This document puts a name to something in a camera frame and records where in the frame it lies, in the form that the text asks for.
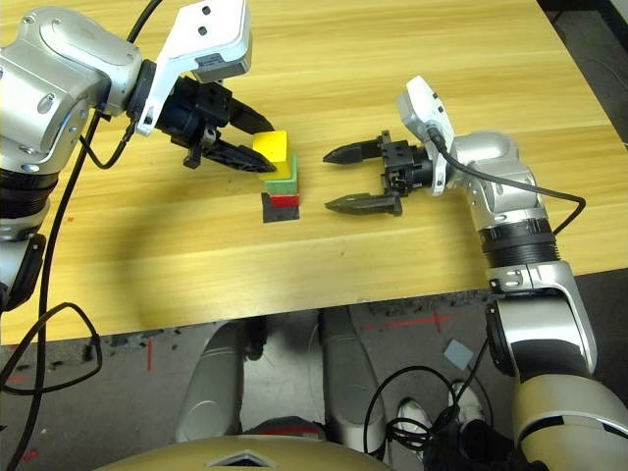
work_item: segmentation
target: yellow block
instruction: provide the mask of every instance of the yellow block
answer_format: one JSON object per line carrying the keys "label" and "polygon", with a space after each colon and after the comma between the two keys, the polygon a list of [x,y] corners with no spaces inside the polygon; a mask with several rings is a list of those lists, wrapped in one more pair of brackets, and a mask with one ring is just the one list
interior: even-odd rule
{"label": "yellow block", "polygon": [[259,132],[253,136],[253,150],[272,162],[277,170],[268,174],[257,174],[263,182],[290,178],[290,160],[288,153],[288,133],[286,131]]}

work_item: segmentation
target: stacked blocks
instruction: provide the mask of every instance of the stacked blocks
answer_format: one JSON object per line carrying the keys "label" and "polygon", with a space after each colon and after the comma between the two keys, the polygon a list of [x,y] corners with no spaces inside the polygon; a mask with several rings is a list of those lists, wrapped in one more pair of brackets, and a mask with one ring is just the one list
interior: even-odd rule
{"label": "stacked blocks", "polygon": [[257,174],[264,182],[271,204],[275,208],[298,207],[298,162],[288,151],[286,131],[259,132],[253,137],[253,150],[272,162],[277,170]]}

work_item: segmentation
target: robotic arm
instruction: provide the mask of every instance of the robotic arm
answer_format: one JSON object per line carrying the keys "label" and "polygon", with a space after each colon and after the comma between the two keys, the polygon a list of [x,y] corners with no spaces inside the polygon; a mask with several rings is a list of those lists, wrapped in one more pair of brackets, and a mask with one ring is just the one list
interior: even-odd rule
{"label": "robotic arm", "polygon": [[454,137],[443,103],[414,78],[397,100],[401,119],[422,146],[378,139],[340,147],[325,161],[384,158],[385,193],[349,195],[328,208],[350,214],[401,214],[400,197],[425,186],[433,195],[463,188],[490,268],[497,301],[487,307],[487,334],[499,370],[516,379],[513,436],[529,461],[550,470],[624,469],[628,410],[594,381],[598,352],[569,264],[561,261],[538,193],[490,182],[466,168],[535,184],[517,144],[492,131]]}
{"label": "robotic arm", "polygon": [[[15,42],[0,50],[0,308],[25,302],[36,283],[45,237],[38,230],[49,194],[79,142],[88,111],[127,113],[144,135],[157,128],[200,157],[248,172],[272,172],[261,154],[220,138],[231,123],[271,131],[261,115],[216,80],[250,67],[250,12],[244,0],[181,8],[157,63],[79,13],[27,13]],[[192,71],[197,80],[180,78]]]}

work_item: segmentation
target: shoe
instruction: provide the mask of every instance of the shoe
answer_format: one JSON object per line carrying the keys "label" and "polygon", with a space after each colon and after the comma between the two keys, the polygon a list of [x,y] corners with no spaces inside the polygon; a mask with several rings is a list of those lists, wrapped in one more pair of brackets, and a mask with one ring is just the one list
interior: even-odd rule
{"label": "shoe", "polygon": [[[462,389],[463,384],[463,381],[456,381],[453,383],[453,391],[456,395],[458,395]],[[453,405],[453,397],[451,397],[451,393],[449,394],[448,404]],[[458,426],[460,427],[460,432],[462,432],[467,424],[474,420],[481,420],[482,422],[486,421],[480,399],[473,392],[473,390],[471,390],[471,388],[464,390],[464,393],[458,401],[458,407],[460,409],[458,412]]]}
{"label": "shoe", "polygon": [[[421,407],[421,405],[416,400],[409,397],[404,399],[399,404],[396,416],[404,419],[415,420],[422,423],[428,428],[432,427],[432,421],[430,420],[430,417],[428,417],[428,414],[425,412],[425,409]],[[414,424],[401,422],[398,425],[406,432],[412,432],[415,434],[425,433],[425,430]],[[419,458],[419,461],[423,462],[423,451],[416,451],[416,457]]]}

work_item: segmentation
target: black cable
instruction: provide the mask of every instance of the black cable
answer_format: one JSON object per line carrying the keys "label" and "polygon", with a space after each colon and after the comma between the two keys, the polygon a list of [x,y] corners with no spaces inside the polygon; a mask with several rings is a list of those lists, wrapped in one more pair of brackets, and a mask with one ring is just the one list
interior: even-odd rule
{"label": "black cable", "polygon": [[[372,451],[368,450],[367,431],[368,431],[368,425],[371,422],[371,414],[373,413],[373,408],[375,407],[375,403],[377,402],[377,399],[380,397],[380,394],[382,393],[384,388],[392,380],[394,380],[395,378],[398,378],[401,375],[405,375],[406,373],[410,373],[412,371],[423,371],[423,372],[431,373],[432,375],[436,376],[447,387],[447,389],[449,390],[449,393],[451,394],[451,397],[455,397],[455,392],[453,391],[453,386],[451,385],[451,383],[447,380],[445,376],[443,376],[443,374],[441,374],[434,368],[430,368],[429,366],[417,365],[417,366],[407,366],[405,368],[401,368],[400,370],[395,371],[378,386],[378,388],[375,390],[375,393],[373,394],[373,397],[371,398],[371,402],[369,403],[368,408],[366,409],[366,417],[364,418],[364,427],[362,430],[362,448],[364,450],[364,453],[366,454],[373,453]],[[397,418],[397,419],[394,419],[395,424],[399,422],[404,422],[404,421],[408,423],[414,423],[414,424],[418,423],[412,419],[400,419],[400,418]],[[430,429],[429,427],[423,424],[421,424],[420,427],[428,431]],[[419,442],[422,440],[423,440],[422,437],[418,437],[416,442]]]}
{"label": "black cable", "polygon": [[478,359],[475,361],[475,365],[473,365],[473,368],[471,369],[471,373],[467,377],[466,381],[462,384],[460,391],[458,391],[458,394],[455,397],[454,403],[456,404],[458,403],[458,401],[464,394],[464,391],[469,387],[469,385],[471,384],[471,381],[473,381],[473,378],[475,378],[475,375],[478,374],[478,369],[480,368],[480,364],[482,363],[482,358],[484,358],[484,354],[487,352],[488,347],[489,347],[489,339],[486,339],[484,340],[484,343],[482,343],[482,348],[480,348],[480,353],[478,353]]}
{"label": "black cable", "polygon": [[477,377],[477,375],[474,378],[474,380],[478,384],[478,387],[480,388],[480,391],[482,392],[482,395],[484,396],[484,402],[487,404],[487,408],[489,409],[489,414],[491,417],[489,424],[491,425],[491,428],[494,428],[495,427],[495,414],[493,412],[493,404],[491,403],[491,398],[489,397],[489,394],[487,393],[486,388],[480,381],[480,378]]}
{"label": "black cable", "polygon": [[105,163],[101,162],[100,159],[98,159],[98,156],[96,156],[96,153],[93,151],[93,149],[91,148],[91,146],[89,145],[89,142],[87,141],[85,137],[81,136],[78,139],[80,140],[80,144],[82,145],[82,148],[87,152],[87,154],[89,154],[89,158],[91,159],[91,161],[94,164],[96,164],[96,167],[98,167],[101,170],[109,170],[114,165],[116,165],[116,163],[118,162],[118,159],[120,159],[120,156],[124,152],[125,147],[127,147],[127,143],[131,140],[131,137],[133,136],[133,133],[135,132],[136,124],[137,124],[137,120],[133,120],[127,126],[127,130],[125,131],[124,135],[120,139],[120,142],[118,143],[118,147],[116,147],[116,150],[114,151],[112,156]]}
{"label": "black cable", "polygon": [[[89,329],[89,332],[91,333],[90,344],[93,345],[96,349],[96,367],[89,373],[79,378],[75,378],[71,381],[67,381],[66,383],[62,383],[59,385],[50,386],[48,388],[23,390],[23,389],[16,389],[16,388],[8,387],[7,382],[9,381],[9,377],[13,373],[13,370],[16,368],[16,366],[18,366],[18,363],[24,356],[26,349],[30,345],[30,342],[34,339],[37,333],[43,327],[45,327],[46,323],[52,317],[54,317],[56,314],[63,311],[64,309],[73,309],[75,312],[77,312],[77,314],[80,316],[82,321],[85,323],[85,325]],[[46,394],[46,393],[52,393],[54,391],[64,390],[65,388],[69,388],[70,386],[73,386],[82,381],[85,381],[86,379],[91,378],[96,373],[98,373],[98,371],[100,371],[100,369],[102,368],[102,358],[103,358],[103,355],[102,355],[102,346],[100,344],[100,337],[98,336],[98,333],[96,332],[96,329],[94,328],[94,325],[91,323],[87,315],[76,304],[72,302],[62,302],[61,304],[50,309],[39,319],[37,319],[37,322],[33,324],[33,326],[24,336],[20,344],[16,347],[13,354],[11,355],[11,357],[5,364],[4,368],[0,372],[0,388],[2,388],[3,392],[14,394],[14,395],[36,395],[36,394]]]}
{"label": "black cable", "polygon": [[139,14],[135,24],[132,26],[129,35],[127,36],[128,42],[135,42],[141,33],[141,30],[144,28],[144,25],[146,25],[146,22],[161,2],[162,0],[150,0],[150,2],[148,2],[148,5],[146,5],[144,10]]}
{"label": "black cable", "polygon": [[585,209],[585,206],[587,205],[587,200],[583,198],[582,196],[576,196],[575,194],[570,194],[570,193],[563,193],[561,191],[555,191],[553,189],[543,188],[541,186],[536,186],[534,184],[515,182],[513,180],[504,179],[502,177],[497,177],[495,175],[485,174],[484,172],[480,172],[475,169],[472,169],[464,164],[461,164],[460,162],[455,160],[453,157],[451,157],[451,154],[449,154],[449,152],[447,151],[445,139],[443,138],[443,135],[438,129],[428,128],[428,135],[430,139],[432,140],[432,142],[434,142],[434,145],[436,145],[436,148],[438,149],[438,151],[443,155],[447,163],[450,164],[451,167],[453,167],[454,169],[462,173],[471,175],[480,180],[485,180],[487,182],[505,184],[507,186],[513,186],[515,188],[523,189],[524,191],[532,191],[533,193],[544,194],[545,196],[551,196],[552,198],[566,199],[568,201],[573,201],[575,203],[578,203],[578,206],[576,207],[576,209],[574,209],[573,212],[569,216],[567,216],[567,218],[562,223],[560,223],[560,225],[558,225],[556,229],[553,230],[553,234],[555,236],[558,233],[560,233],[563,229],[565,229],[567,226],[569,226],[569,224],[574,219],[576,219],[580,213],[582,213],[582,210]]}
{"label": "black cable", "polygon": [[[137,36],[141,32],[146,21],[148,20],[150,15],[154,12],[154,10],[157,8],[157,6],[159,6],[161,2],[162,0],[151,0],[148,3],[148,5],[144,8],[139,18],[137,19],[137,21],[131,28],[131,32],[129,33],[129,36],[127,38],[128,42],[134,42],[137,39]],[[100,113],[98,112],[94,113],[94,116],[92,117],[91,122],[89,123],[89,127],[87,129],[87,134],[85,138],[81,137],[81,144],[83,142],[86,142],[87,147],[84,146],[78,154],[72,173],[70,175],[70,178],[68,179],[68,184],[66,185],[64,194],[59,203],[59,208],[57,209],[57,212],[55,214],[55,219],[52,224],[52,228],[50,229],[48,246],[46,247],[43,268],[42,268],[42,273],[41,273],[41,284],[40,284],[40,290],[39,290],[39,315],[38,315],[39,318],[42,318],[43,316],[45,316],[47,312],[48,290],[49,290],[49,285],[50,285],[52,258],[54,254],[55,244],[57,241],[57,236],[59,234],[61,223],[63,222],[63,216],[68,206],[68,203],[70,201],[70,197],[72,196],[72,192],[74,191],[77,180],[79,179],[80,171],[82,169],[82,165],[84,164],[85,156],[87,154],[87,148],[89,148],[89,144],[91,143],[91,140],[93,139],[94,134],[96,133],[96,129],[100,122],[100,117],[101,117]],[[124,149],[124,147],[126,146],[126,143],[122,144],[123,141],[124,141],[124,138],[121,140],[121,144],[119,144],[119,146],[122,145],[122,149]],[[110,159],[109,162],[102,165],[107,166],[110,164],[111,166],[113,166],[119,157],[120,155],[118,155],[116,159],[113,162],[111,162],[111,160],[113,160],[113,156],[112,156],[112,159]],[[28,446],[30,437],[32,436],[32,431],[34,430],[35,422],[37,420],[37,414],[39,413],[39,406],[41,405],[41,398],[44,394],[43,391],[45,391],[43,387],[45,371],[46,371],[46,325],[44,322],[37,330],[37,360],[36,360],[36,366],[35,366],[34,387],[31,390],[33,394],[32,394],[32,400],[30,402],[30,409],[28,411],[28,417],[26,419],[25,427],[20,437],[20,441],[18,442],[18,445],[16,446],[16,449],[11,457],[11,460],[9,461],[7,471],[14,471],[18,467],[18,465],[20,464],[20,460],[22,459],[22,456],[24,455],[26,447]]]}
{"label": "black cable", "polygon": [[[406,368],[397,370],[394,373],[392,373],[390,376],[388,376],[375,390],[375,393],[373,394],[373,397],[371,398],[371,402],[369,403],[369,407],[366,411],[366,417],[364,419],[364,427],[362,430],[362,447],[363,447],[364,452],[366,454],[375,456],[381,460],[383,459],[384,453],[386,452],[386,442],[391,442],[391,441],[396,441],[400,445],[408,449],[411,449],[412,451],[417,451],[417,452],[424,451],[425,446],[427,445],[428,441],[434,435],[438,434],[440,431],[445,431],[456,420],[458,416],[458,412],[459,412],[458,401],[462,397],[462,394],[464,393],[464,391],[468,388],[471,381],[473,381],[473,379],[476,378],[478,369],[480,367],[480,364],[482,363],[482,359],[484,358],[484,355],[487,351],[488,346],[489,346],[489,340],[486,339],[484,343],[482,344],[482,347],[480,348],[480,352],[478,353],[478,358],[475,364],[473,365],[473,368],[471,368],[469,376],[467,377],[464,384],[460,388],[460,391],[458,392],[458,394],[455,393],[453,384],[450,381],[448,381],[443,374],[441,374],[439,371],[429,366],[423,366],[423,365],[408,366]],[[396,417],[392,419],[386,425],[385,440],[382,443],[382,445],[380,445],[376,450],[369,451],[368,443],[367,443],[367,430],[368,430],[368,424],[371,421],[371,414],[373,412],[373,408],[375,407],[375,403],[377,402],[377,399],[382,394],[382,391],[384,390],[384,388],[391,381],[393,381],[395,378],[398,378],[401,375],[404,375],[406,373],[410,373],[413,371],[428,372],[428,373],[433,374],[437,378],[439,378],[439,380],[441,380],[441,382],[445,384],[447,389],[449,390],[449,394],[452,397],[452,405],[445,408],[439,414],[439,417],[434,421],[434,424],[431,427],[425,424],[422,424],[421,422],[418,422],[416,420],[409,419],[409,418]],[[399,424],[414,425],[422,429],[423,432],[410,432],[410,431],[397,427],[397,425]]]}
{"label": "black cable", "polygon": [[[89,138],[93,137],[94,133],[96,132],[97,126],[98,119],[92,120],[89,125],[89,129],[87,130],[87,136]],[[63,222],[66,208],[68,207],[68,203],[70,202],[70,197],[72,196],[72,192],[74,191],[77,180],[79,179],[82,165],[85,162],[85,155],[86,152],[84,151],[84,149],[81,149],[75,165],[72,168],[72,173],[70,174],[70,178],[68,179],[68,184],[66,184],[63,196],[61,197],[61,200],[59,202],[59,208],[55,213],[55,219],[52,223],[52,228],[50,229],[50,235],[48,236],[48,246],[46,247],[46,253],[44,255],[43,267],[41,269],[41,284],[39,287],[39,319],[44,317],[48,310],[48,290],[50,287],[50,275],[55,244],[57,243],[57,236],[59,235],[59,230]],[[26,418],[24,431],[22,432],[22,436],[20,438],[18,446],[16,447],[11,461],[9,462],[9,466],[7,468],[8,471],[14,471],[18,467],[18,464],[20,464],[20,459],[22,459],[26,447],[28,446],[28,442],[30,441],[30,437],[32,436],[32,431],[34,430],[35,422],[37,420],[37,414],[39,413],[39,406],[41,405],[41,398],[43,396],[43,393],[40,390],[43,389],[45,372],[46,326],[44,323],[43,326],[41,326],[41,328],[37,330],[37,360],[35,364],[35,381],[33,388],[35,390],[35,393],[32,395],[32,401],[30,403],[30,409],[28,411],[28,417]]]}

